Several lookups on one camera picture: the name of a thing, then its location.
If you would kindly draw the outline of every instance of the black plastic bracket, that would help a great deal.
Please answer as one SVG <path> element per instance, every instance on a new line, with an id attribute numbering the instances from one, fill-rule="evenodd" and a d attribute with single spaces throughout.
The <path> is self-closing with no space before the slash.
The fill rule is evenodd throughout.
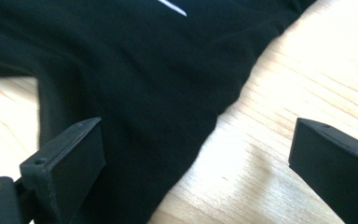
<path id="1" fill-rule="evenodd" d="M 70 223 L 105 166 L 101 119 L 74 124 L 0 177 L 0 223 Z"/>
<path id="2" fill-rule="evenodd" d="M 290 167 L 345 223 L 358 224 L 358 140 L 320 122 L 298 119 Z"/>

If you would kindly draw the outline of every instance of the black fabric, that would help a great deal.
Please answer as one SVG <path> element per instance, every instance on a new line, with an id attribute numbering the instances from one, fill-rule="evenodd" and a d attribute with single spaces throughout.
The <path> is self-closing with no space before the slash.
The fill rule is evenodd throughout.
<path id="1" fill-rule="evenodd" d="M 107 166 L 75 223 L 145 223 L 311 2 L 172 0 L 185 16 L 158 0 L 0 1 L 0 77 L 38 79 L 40 145 L 103 119 Z"/>

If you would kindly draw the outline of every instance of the light wood surface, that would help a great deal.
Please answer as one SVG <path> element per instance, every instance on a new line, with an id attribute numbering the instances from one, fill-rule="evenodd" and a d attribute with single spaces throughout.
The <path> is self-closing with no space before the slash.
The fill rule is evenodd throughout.
<path id="1" fill-rule="evenodd" d="M 34 79 L 0 79 L 0 175 L 35 151 L 37 108 Z M 318 1 L 268 46 L 149 223 L 342 223 L 288 167 L 298 117 L 358 138 L 358 1 Z"/>

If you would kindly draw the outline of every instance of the wood grain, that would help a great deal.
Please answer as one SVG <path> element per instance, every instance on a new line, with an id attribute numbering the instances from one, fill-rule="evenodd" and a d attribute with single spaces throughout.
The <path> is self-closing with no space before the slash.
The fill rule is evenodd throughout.
<path id="1" fill-rule="evenodd" d="M 37 108 L 34 79 L 0 79 L 0 175 L 35 151 Z M 288 167 L 298 117 L 358 138 L 358 1 L 318 1 L 268 46 L 149 223 L 342 223 Z"/>

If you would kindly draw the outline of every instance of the black garment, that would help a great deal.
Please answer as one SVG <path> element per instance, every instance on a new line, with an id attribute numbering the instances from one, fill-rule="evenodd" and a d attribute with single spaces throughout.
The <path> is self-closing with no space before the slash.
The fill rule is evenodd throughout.
<path id="1" fill-rule="evenodd" d="M 107 166 L 74 223 L 145 223 L 311 2 L 172 0 L 185 16 L 159 0 L 1 0 L 0 77 L 38 79 L 40 145 L 103 119 Z"/>

